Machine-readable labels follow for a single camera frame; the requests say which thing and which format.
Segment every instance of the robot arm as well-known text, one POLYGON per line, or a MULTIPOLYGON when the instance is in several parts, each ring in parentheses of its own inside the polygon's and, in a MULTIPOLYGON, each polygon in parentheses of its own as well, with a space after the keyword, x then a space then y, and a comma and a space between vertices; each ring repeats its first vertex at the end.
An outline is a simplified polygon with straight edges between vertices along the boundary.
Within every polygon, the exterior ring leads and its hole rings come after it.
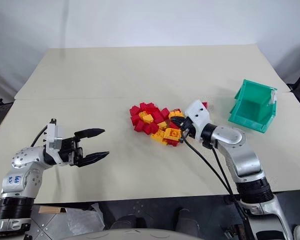
POLYGON ((0 237, 22 234, 30 229, 31 208, 42 184, 43 172, 54 165, 83 167, 109 154, 96 152, 83 157, 80 139, 103 133, 99 128, 74 133, 62 139, 61 129, 52 119, 47 125, 46 145, 23 148, 12 158, 12 168, 3 178, 0 195, 0 237))
POLYGON ((277 197, 272 193, 261 163, 249 146, 245 133, 237 128, 211 124, 209 112, 197 100, 185 111, 186 118, 171 118, 184 133, 212 146, 225 157, 248 218, 246 235, 259 239, 292 240, 292 234, 277 197))

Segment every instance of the teal storage bin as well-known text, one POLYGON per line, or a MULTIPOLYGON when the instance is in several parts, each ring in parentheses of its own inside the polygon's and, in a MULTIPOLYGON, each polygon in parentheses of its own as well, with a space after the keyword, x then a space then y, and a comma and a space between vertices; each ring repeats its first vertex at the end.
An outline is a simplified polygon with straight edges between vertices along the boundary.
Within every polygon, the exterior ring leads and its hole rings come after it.
POLYGON ((276 116, 277 89, 243 80, 229 121, 265 133, 276 116))

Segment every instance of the white table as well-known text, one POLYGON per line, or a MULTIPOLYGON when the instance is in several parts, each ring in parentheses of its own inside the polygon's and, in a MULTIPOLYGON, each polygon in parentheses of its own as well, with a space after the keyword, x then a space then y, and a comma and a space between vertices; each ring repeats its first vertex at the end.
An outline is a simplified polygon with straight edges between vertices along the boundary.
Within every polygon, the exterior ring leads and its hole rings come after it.
MULTIPOLYGON (((174 98, 156 95, 16 100, 0 125, 0 191, 12 156, 29 146, 50 118, 57 118, 65 138, 82 129, 106 129, 97 137, 83 139, 81 144, 84 154, 100 151, 110 151, 110 154, 82 168, 48 169, 43 174, 36 203, 225 194, 217 178, 186 145, 161 145, 133 131, 130 122, 129 108, 134 104, 146 101, 160 108, 185 109, 197 97, 176 94, 174 98)), ((246 131, 273 191, 300 189, 300 104, 294 95, 278 94, 277 116, 265 134, 227 121, 233 97, 234 94, 206 95, 200 99, 209 102, 208 110, 216 125, 236 126, 246 131)), ((210 150, 194 145, 217 167, 210 150)), ((220 160, 226 168, 224 158, 220 160)))
POLYGON ((248 79, 289 92, 257 45, 50 49, 17 100, 235 95, 248 79))

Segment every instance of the lego brick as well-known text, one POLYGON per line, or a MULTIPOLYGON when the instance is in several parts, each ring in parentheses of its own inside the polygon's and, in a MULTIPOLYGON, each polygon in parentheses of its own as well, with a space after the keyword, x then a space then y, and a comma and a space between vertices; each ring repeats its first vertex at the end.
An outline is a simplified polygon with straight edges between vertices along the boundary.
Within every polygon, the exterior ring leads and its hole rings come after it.
POLYGON ((146 110, 146 106, 147 106, 147 104, 145 104, 144 102, 141 102, 140 103, 141 111, 145 111, 146 110))
POLYGON ((169 128, 171 128, 171 129, 180 129, 180 127, 178 127, 178 126, 177 126, 176 124, 174 124, 172 121, 170 121, 169 128))
POLYGON ((167 123, 165 121, 159 122, 157 125, 159 126, 159 129, 161 129, 161 130, 166 130, 166 128, 167 128, 167 123))
POLYGON ((143 126, 143 131, 145 132, 145 134, 149 135, 152 133, 152 128, 150 124, 144 124, 143 126))
POLYGON ((151 116, 151 114, 147 114, 145 116, 142 117, 142 120, 146 123, 146 124, 150 124, 154 121, 154 118, 151 116))
POLYGON ((164 109, 161 110, 161 115, 164 120, 168 119, 169 114, 170 114, 170 111, 168 110, 168 108, 165 107, 164 109))
POLYGON ((163 138, 174 140, 174 141, 179 141, 179 139, 181 138, 181 130, 174 129, 174 128, 167 128, 164 132, 163 138))
POLYGON ((163 145, 167 145, 167 141, 164 139, 165 132, 162 130, 158 130, 155 134, 151 134, 151 138, 163 145))
POLYGON ((145 126, 145 123, 143 121, 139 120, 138 123, 137 123, 137 125, 135 126, 134 130, 136 132, 142 132, 144 126, 145 126))
POLYGON ((150 107, 150 108, 156 107, 156 105, 155 105, 154 103, 152 103, 152 102, 146 104, 146 106, 147 106, 147 107, 150 107))
POLYGON ((158 124, 158 123, 161 123, 161 122, 164 121, 164 118, 162 117, 162 115, 158 111, 153 112, 151 115, 152 115, 152 117, 154 119, 154 123, 155 124, 158 124))
POLYGON ((130 108, 130 115, 134 116, 137 115, 141 112, 141 108, 137 107, 137 106, 133 106, 132 108, 130 108))
POLYGON ((152 113, 155 113, 155 112, 158 112, 160 111, 159 108, 155 107, 155 106, 146 106, 145 107, 145 112, 147 114, 152 114, 152 113))
POLYGON ((151 132, 153 134, 155 134, 159 130, 159 126, 157 124, 153 123, 153 122, 150 123, 150 127, 151 127, 151 132))
POLYGON ((146 111, 142 111, 139 113, 139 117, 142 119, 145 115, 147 115, 146 111))
POLYGON ((175 140, 171 140, 171 139, 165 139, 166 140, 166 143, 168 144, 168 145, 172 145, 172 146, 174 146, 174 147, 176 147, 177 145, 178 145, 178 141, 175 141, 175 140))
POLYGON ((138 124, 139 120, 141 120, 139 115, 134 115, 132 117, 130 117, 132 125, 135 126, 138 124))
POLYGON ((168 117, 169 119, 172 117, 184 117, 184 114, 181 111, 171 111, 168 117))

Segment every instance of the red lego brick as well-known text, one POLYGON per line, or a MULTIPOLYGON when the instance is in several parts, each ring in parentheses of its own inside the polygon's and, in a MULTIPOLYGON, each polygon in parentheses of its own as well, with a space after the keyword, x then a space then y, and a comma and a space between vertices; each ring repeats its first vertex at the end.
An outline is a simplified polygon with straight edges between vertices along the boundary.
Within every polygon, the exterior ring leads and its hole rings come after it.
POLYGON ((151 134, 152 133, 152 128, 151 128, 150 124, 144 124, 143 131, 147 135, 151 134))
POLYGON ((144 102, 141 102, 140 103, 140 108, 141 108, 141 112, 145 111, 146 110, 146 104, 144 102))
POLYGON ((130 108, 130 115, 131 116, 138 115, 140 112, 141 112, 140 107, 133 106, 132 108, 130 108))
POLYGON ((142 120, 139 120, 138 123, 137 123, 137 125, 135 126, 134 130, 136 132, 142 132, 144 126, 145 126, 145 123, 142 120))
POLYGON ((180 127, 175 125, 172 121, 170 121, 169 128, 171 128, 171 129, 180 129, 180 127))
POLYGON ((170 113, 170 111, 166 107, 161 110, 161 115, 162 115, 164 120, 169 118, 169 113, 170 113))
POLYGON ((131 118, 131 122, 132 122, 132 125, 135 126, 138 124, 139 120, 141 120, 141 118, 139 117, 139 115, 134 115, 131 118))
POLYGON ((178 141, 175 141, 175 140, 171 140, 171 139, 164 139, 166 140, 166 142, 169 144, 169 145, 172 145, 174 147, 176 147, 178 145, 178 141))
POLYGON ((145 107, 145 112, 147 114, 152 114, 152 113, 155 113, 155 112, 159 112, 159 108, 155 107, 155 106, 146 106, 145 107))
POLYGON ((151 127, 151 132, 153 134, 156 134, 156 132, 158 132, 158 130, 159 130, 159 126, 157 124, 155 124, 154 122, 150 123, 149 125, 151 127))
POLYGON ((150 108, 155 108, 156 107, 156 105, 152 102, 148 103, 146 106, 150 107, 150 108))
POLYGON ((164 121, 164 118, 162 117, 162 115, 159 111, 153 112, 153 113, 151 113, 151 115, 154 119, 155 124, 159 124, 159 123, 162 123, 164 121))

